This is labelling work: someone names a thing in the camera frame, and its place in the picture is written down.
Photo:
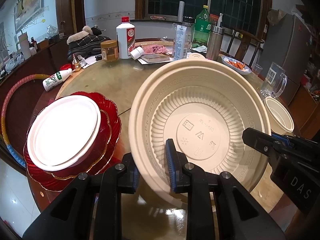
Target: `red lid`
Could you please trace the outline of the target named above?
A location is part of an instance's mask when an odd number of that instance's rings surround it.
[[[129,22],[129,16],[123,16],[123,17],[121,17],[121,22],[122,22],[122,23]]]

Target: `glass mug handle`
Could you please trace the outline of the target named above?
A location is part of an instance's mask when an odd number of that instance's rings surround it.
[[[282,92],[284,91],[285,85],[287,84],[288,77],[287,77],[284,73],[281,73],[281,76],[282,76],[282,78],[283,78],[283,79],[282,79],[281,87],[280,87],[280,89],[279,89],[278,92],[273,93],[273,96],[274,96],[275,98],[279,97],[279,96],[282,94]]]

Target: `red label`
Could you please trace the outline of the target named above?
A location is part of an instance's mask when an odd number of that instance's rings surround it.
[[[135,29],[127,29],[127,46],[128,46],[128,56],[130,52],[134,50],[135,46]]]

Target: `glass mug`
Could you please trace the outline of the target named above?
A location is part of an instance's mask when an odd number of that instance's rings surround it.
[[[263,94],[263,96],[272,96],[273,98],[277,98],[282,94],[288,79],[288,77],[284,73],[285,70],[282,67],[274,62],[271,64],[266,79],[261,86],[261,93]]]

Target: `refrigerator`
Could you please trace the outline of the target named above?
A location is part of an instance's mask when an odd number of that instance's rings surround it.
[[[311,53],[310,32],[295,15],[286,14],[278,24],[269,25],[263,52],[258,59],[265,78],[272,62],[285,70],[287,85],[281,94],[289,105],[296,94]]]

